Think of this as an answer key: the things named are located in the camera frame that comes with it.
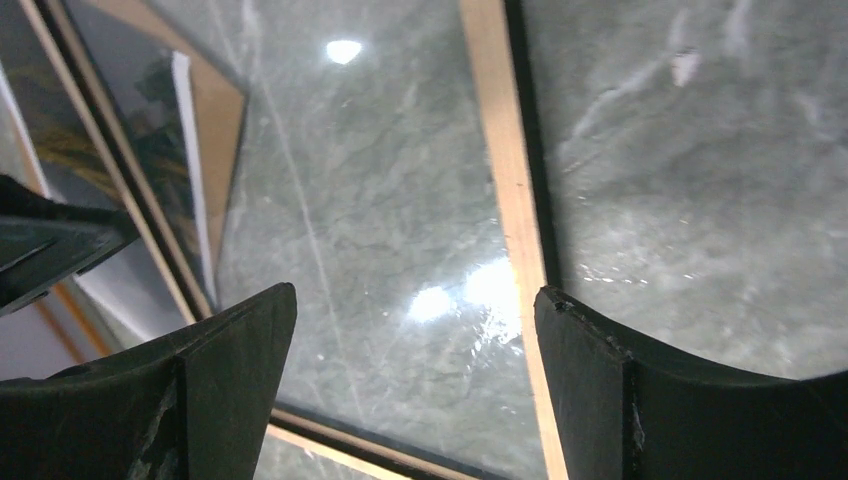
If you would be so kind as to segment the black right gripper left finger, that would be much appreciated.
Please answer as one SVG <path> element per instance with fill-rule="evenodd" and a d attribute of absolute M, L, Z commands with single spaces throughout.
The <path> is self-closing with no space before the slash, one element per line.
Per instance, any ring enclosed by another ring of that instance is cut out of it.
<path fill-rule="evenodd" d="M 297 318 L 279 283 L 190 326 L 1 385 L 5 479 L 250 479 Z"/>

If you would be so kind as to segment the wooden picture frame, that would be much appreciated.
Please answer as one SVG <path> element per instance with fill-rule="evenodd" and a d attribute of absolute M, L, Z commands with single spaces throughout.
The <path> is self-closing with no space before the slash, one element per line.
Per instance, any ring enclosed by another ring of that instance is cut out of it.
<path fill-rule="evenodd" d="M 516 290 L 521 339 L 546 470 L 542 479 L 564 479 L 567 470 L 533 324 L 534 298 L 545 282 L 545 272 L 506 7 L 501 1 L 453 2 L 459 8 L 499 222 Z M 382 441 L 308 421 L 282 411 L 278 405 L 269 432 L 281 442 L 318 457 L 318 477 L 329 477 L 334 470 L 347 467 L 377 478 L 488 478 L 468 466 L 457 467 L 446 460 L 392 449 Z"/>

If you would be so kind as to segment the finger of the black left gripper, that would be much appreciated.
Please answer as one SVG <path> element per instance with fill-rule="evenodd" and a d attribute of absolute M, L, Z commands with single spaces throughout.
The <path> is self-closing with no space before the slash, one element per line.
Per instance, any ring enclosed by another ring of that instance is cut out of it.
<path fill-rule="evenodd" d="M 1 314 L 86 273 L 139 238 L 125 211 L 57 203 L 1 176 Z"/>

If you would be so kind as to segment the brown backing board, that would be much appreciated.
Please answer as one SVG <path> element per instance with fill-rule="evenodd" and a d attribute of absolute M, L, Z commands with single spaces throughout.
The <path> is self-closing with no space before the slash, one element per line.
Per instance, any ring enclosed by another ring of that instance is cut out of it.
<path fill-rule="evenodd" d="M 245 88 L 216 53 L 149 1 L 91 1 L 103 13 L 189 59 L 211 263 L 218 265 L 247 108 Z"/>

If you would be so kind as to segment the landscape photo print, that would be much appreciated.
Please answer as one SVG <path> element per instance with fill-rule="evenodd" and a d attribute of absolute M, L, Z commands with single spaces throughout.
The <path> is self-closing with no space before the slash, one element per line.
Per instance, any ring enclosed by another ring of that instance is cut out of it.
<path fill-rule="evenodd" d="M 209 71 L 145 1 L 1 5 L 1 91 L 28 181 L 125 215 L 136 238 L 73 280 L 143 340 L 216 309 L 195 80 Z"/>

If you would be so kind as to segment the clear acrylic sheet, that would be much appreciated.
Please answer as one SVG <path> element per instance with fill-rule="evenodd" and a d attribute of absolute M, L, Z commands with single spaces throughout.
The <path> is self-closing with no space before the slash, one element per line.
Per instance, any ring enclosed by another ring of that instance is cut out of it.
<path fill-rule="evenodd" d="M 248 89 L 217 300 L 279 283 L 286 413 L 546 475 L 458 5 L 158 1 Z"/>

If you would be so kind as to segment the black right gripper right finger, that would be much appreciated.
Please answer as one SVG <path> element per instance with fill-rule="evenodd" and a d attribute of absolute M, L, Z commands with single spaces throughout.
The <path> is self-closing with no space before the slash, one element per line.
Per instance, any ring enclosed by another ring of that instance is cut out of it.
<path fill-rule="evenodd" d="M 792 380 L 687 353 L 546 286 L 542 365 L 573 479 L 843 479 L 847 375 Z"/>

